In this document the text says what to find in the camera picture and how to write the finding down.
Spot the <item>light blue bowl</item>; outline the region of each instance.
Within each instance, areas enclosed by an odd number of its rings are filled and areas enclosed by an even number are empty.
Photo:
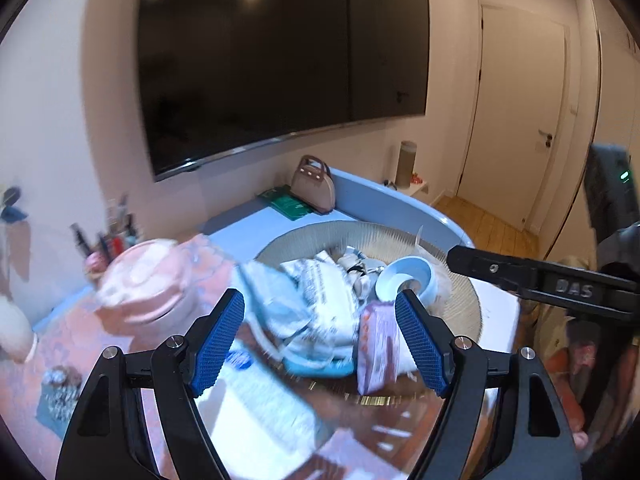
[[[431,264],[420,256],[406,256],[389,264],[376,281],[376,295],[380,301],[395,301],[398,288],[407,280],[417,280],[420,288],[415,295],[424,306],[436,300],[438,284]]]

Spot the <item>ribbed plate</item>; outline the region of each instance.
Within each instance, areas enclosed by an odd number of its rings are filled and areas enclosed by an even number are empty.
[[[323,250],[342,254],[347,245],[355,247],[369,258],[386,264],[408,256],[414,250],[415,234],[391,227],[338,220],[312,224],[290,231],[273,240],[256,257],[268,266],[278,268],[282,262],[298,258],[313,258]],[[446,264],[446,254],[424,240],[420,245]],[[454,335],[466,335],[478,341],[482,330],[480,303],[469,279],[450,272],[453,288],[446,303],[444,321]]]

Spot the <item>blue logo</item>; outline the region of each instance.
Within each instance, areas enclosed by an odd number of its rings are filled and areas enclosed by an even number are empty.
[[[230,350],[226,353],[225,362],[232,365],[236,370],[246,370],[254,364],[251,354],[243,350]]]

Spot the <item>white vase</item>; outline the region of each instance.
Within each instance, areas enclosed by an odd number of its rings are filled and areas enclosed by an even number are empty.
[[[0,296],[0,347],[16,363],[33,358],[38,337],[31,330],[27,317],[4,296]]]

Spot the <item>wooden floor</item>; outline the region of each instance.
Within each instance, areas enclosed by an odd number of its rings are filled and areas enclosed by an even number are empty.
[[[443,196],[433,206],[464,229],[477,249],[521,258],[538,258],[538,237],[517,231],[460,197]]]

